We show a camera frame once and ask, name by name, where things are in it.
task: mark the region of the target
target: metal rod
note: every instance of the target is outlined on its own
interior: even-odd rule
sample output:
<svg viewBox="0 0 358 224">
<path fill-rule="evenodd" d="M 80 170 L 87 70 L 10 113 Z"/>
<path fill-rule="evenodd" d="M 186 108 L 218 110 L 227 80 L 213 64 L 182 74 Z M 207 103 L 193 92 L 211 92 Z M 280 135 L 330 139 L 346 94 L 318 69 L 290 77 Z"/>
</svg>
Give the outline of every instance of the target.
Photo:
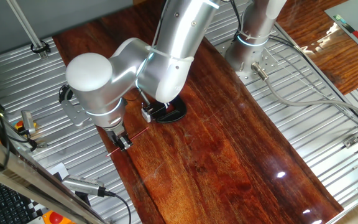
<svg viewBox="0 0 358 224">
<path fill-rule="evenodd" d="M 0 144 L 0 164 L 6 156 L 6 148 Z M 105 223 L 87 204 L 76 198 L 68 189 L 58 188 L 39 174 L 34 166 L 10 153 L 7 169 L 0 172 L 0 183 L 18 191 L 75 223 Z"/>
<path fill-rule="evenodd" d="M 11 7 L 13 13 L 16 15 L 20 24 L 22 25 L 24 31 L 29 36 L 32 44 L 34 44 L 34 47 L 36 49 L 41 49 L 43 47 L 43 45 L 42 45 L 40 39 L 35 34 L 34 30 L 32 29 L 29 21 L 25 17 L 25 15 L 24 15 L 22 9 L 20 8 L 20 6 L 18 5 L 17 1 L 16 0 L 6 0 L 6 1 L 9 4 L 9 6 Z M 48 55 L 46 52 L 41 52 L 41 53 L 39 53 L 39 55 L 42 59 L 48 58 Z"/>
</svg>

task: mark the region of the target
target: metal pipe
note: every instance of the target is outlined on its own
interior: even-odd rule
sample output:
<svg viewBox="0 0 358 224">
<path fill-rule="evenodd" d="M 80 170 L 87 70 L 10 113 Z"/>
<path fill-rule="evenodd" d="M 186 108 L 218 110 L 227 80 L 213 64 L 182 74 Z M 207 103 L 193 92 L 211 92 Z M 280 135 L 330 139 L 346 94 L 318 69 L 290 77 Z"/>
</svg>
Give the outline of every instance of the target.
<svg viewBox="0 0 358 224">
<path fill-rule="evenodd" d="M 42 45 L 40 39 L 35 34 L 34 30 L 32 29 L 29 21 L 25 17 L 25 15 L 24 15 L 22 9 L 20 8 L 20 6 L 18 5 L 17 1 L 16 0 L 6 0 L 6 1 L 9 4 L 9 6 L 11 7 L 13 13 L 16 15 L 17 20 L 19 20 L 20 24 L 22 25 L 24 31 L 29 36 L 32 44 L 34 44 L 34 47 L 36 47 L 36 49 L 41 49 L 42 47 L 44 47 Z M 39 55 L 40 55 L 41 59 L 48 58 L 48 55 L 45 51 L 39 53 Z"/>
</svg>

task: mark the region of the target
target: white object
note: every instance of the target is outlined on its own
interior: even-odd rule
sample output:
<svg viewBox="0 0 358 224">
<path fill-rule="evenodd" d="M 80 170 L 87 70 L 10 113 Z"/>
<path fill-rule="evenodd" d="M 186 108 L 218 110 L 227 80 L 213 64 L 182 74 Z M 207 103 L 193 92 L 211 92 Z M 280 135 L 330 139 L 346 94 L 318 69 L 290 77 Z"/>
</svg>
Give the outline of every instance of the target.
<svg viewBox="0 0 358 224">
<path fill-rule="evenodd" d="M 68 84 L 80 91 L 97 90 L 112 76 L 110 61 L 100 54 L 85 53 L 75 57 L 67 66 Z"/>
</svg>

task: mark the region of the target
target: wooden board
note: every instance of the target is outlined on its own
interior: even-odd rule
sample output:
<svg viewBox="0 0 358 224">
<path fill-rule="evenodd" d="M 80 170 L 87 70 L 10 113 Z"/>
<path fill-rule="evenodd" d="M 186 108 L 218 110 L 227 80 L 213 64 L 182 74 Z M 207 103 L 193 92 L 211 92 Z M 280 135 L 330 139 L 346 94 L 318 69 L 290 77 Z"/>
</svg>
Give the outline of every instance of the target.
<svg viewBox="0 0 358 224">
<path fill-rule="evenodd" d="M 358 88 L 358 44 L 324 12 L 346 0 L 288 0 L 277 22 L 345 95 Z"/>
<path fill-rule="evenodd" d="M 53 39 L 66 64 L 86 52 L 110 57 L 130 37 L 151 44 L 160 9 L 143 2 Z M 126 106 L 130 137 L 150 128 L 112 160 L 143 223 L 310 224 L 342 211 L 206 40 L 180 96 L 188 113 L 172 124 L 147 124 L 140 99 Z"/>
</svg>

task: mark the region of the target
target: gray cable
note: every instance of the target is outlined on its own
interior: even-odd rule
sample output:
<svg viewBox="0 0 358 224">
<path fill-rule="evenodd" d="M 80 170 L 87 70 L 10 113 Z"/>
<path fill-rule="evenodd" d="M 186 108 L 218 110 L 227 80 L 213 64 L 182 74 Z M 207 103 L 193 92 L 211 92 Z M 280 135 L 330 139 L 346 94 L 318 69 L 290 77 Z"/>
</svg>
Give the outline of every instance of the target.
<svg viewBox="0 0 358 224">
<path fill-rule="evenodd" d="M 272 84 L 268 79 L 265 80 L 266 85 L 270 89 L 270 91 L 280 100 L 282 103 L 290 106 L 310 106 L 310 105 L 322 105 L 322 104 L 330 104 L 330 105 L 339 105 L 344 106 L 346 108 L 353 109 L 354 111 L 358 112 L 358 107 L 350 105 L 348 103 L 336 101 L 336 100 L 318 100 L 318 101 L 309 101 L 309 102 L 292 102 L 282 98 L 273 88 Z"/>
</svg>

